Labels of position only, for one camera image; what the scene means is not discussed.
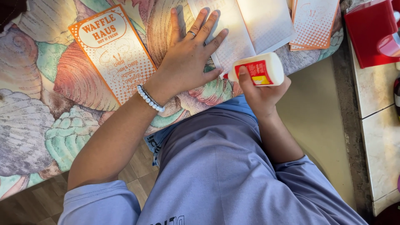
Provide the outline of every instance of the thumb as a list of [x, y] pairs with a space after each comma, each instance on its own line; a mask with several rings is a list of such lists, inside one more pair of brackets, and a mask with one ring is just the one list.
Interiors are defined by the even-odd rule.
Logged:
[[224, 70], [221, 68], [216, 68], [210, 72], [204, 73], [203, 77], [205, 78], [206, 82], [211, 82], [215, 79], [218, 78], [218, 76], [223, 72]]
[[239, 68], [239, 85], [245, 94], [248, 92], [253, 92], [255, 88], [253, 80], [250, 77], [250, 73], [245, 66], [241, 66]]

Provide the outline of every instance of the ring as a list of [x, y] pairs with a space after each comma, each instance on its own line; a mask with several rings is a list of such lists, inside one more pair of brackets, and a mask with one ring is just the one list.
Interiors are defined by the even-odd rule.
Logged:
[[193, 33], [192, 31], [188, 31], [188, 34], [191, 33], [194, 37], [196, 37], [196, 34]]

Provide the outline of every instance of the glue bottle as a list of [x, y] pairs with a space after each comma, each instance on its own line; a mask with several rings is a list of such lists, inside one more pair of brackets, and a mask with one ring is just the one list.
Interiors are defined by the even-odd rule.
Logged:
[[274, 52], [265, 53], [233, 63], [232, 70], [222, 78], [239, 82], [239, 68], [247, 67], [255, 86], [278, 86], [285, 79], [282, 63]]

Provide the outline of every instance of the t-shirt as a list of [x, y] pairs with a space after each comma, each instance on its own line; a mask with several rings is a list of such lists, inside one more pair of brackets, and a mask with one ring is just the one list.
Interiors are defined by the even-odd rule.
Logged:
[[198, 113], [164, 141], [160, 172], [140, 210], [123, 181], [66, 193], [59, 225], [366, 224], [307, 156], [272, 165], [256, 122]]

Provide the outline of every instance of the wooden floor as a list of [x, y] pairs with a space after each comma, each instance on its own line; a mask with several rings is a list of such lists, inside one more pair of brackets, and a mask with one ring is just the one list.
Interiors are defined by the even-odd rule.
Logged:
[[[152, 166], [153, 155], [142, 141], [130, 163], [119, 174], [143, 208], [154, 186], [158, 167]], [[55, 225], [63, 211], [68, 172], [46, 180], [0, 201], [0, 225]]]

